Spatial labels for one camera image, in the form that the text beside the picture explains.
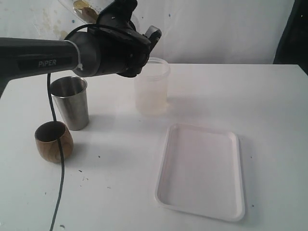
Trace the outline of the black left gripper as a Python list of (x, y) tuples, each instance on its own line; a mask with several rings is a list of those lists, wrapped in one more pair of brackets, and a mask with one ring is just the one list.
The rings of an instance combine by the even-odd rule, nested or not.
[(149, 40), (136, 31), (131, 17), (136, 0), (115, 0), (98, 15), (101, 62), (97, 76), (136, 77), (149, 58)]

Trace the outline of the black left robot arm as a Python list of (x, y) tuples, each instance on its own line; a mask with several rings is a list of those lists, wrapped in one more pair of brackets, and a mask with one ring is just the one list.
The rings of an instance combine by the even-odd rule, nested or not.
[(80, 77), (135, 77), (148, 62), (162, 33), (140, 34), (131, 21), (135, 0), (115, 0), (94, 24), (72, 30), (64, 40), (1, 38), (1, 78), (22, 78), (71, 70)]

